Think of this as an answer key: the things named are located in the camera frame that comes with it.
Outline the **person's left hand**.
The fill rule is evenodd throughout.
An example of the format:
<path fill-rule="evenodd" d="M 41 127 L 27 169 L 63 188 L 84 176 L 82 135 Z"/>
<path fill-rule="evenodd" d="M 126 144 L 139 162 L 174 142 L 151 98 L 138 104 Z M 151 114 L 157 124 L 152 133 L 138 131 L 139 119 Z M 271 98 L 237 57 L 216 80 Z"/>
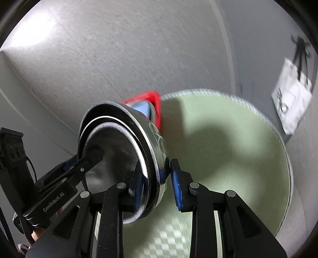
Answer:
<path fill-rule="evenodd" d="M 59 216 L 61 215 L 61 213 L 63 212 L 63 208 L 60 208 L 51 218 L 50 218 L 50 222 L 53 223 L 55 221 L 57 221 L 57 219 L 59 218 Z M 45 232 L 46 227 L 45 228 L 35 228 L 33 233 L 31 234 L 32 238 L 34 241 L 37 241 Z"/>

